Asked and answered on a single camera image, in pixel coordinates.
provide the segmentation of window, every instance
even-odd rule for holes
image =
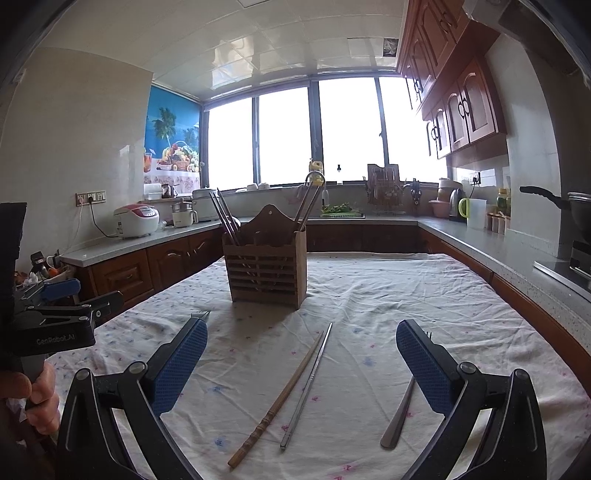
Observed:
[[[252,99],[209,112],[209,186],[238,189],[252,183]]]
[[[438,182],[447,177],[447,164],[437,159],[437,152],[429,153],[425,122],[408,104],[406,82],[401,77],[382,77],[379,80],[384,102],[388,154],[390,163],[398,164],[402,181],[416,178]]]
[[[342,180],[361,180],[367,176],[368,163],[383,167],[382,126],[374,79],[322,80],[319,89],[326,180],[337,180],[338,165]]]
[[[261,181],[304,181],[311,157],[308,89],[267,93],[259,98]]]

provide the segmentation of fruit poster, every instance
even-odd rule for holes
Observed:
[[[175,185],[179,193],[201,188],[201,106],[152,86],[146,117],[144,183]]]

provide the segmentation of wall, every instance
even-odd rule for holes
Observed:
[[[532,62],[521,44],[501,35],[486,55],[507,123],[511,172],[510,234],[527,237],[538,249],[557,255],[561,212],[548,200],[519,192],[535,185],[562,192],[554,128]]]
[[[0,144],[0,202],[28,202],[17,267],[72,242],[76,192],[106,190],[97,223],[114,231],[112,212],[142,196],[144,131],[152,73],[89,53],[38,48],[25,65]],[[89,207],[76,244],[100,237]]]

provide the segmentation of ceiling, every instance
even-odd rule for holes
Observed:
[[[408,0],[77,0],[41,43],[123,61],[200,100],[331,70],[392,68]]]

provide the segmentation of pot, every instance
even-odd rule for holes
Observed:
[[[588,193],[570,192],[568,199],[554,195],[551,191],[540,187],[519,187],[521,193],[542,195],[561,210],[570,210],[575,225],[588,244],[591,244],[591,195]]]

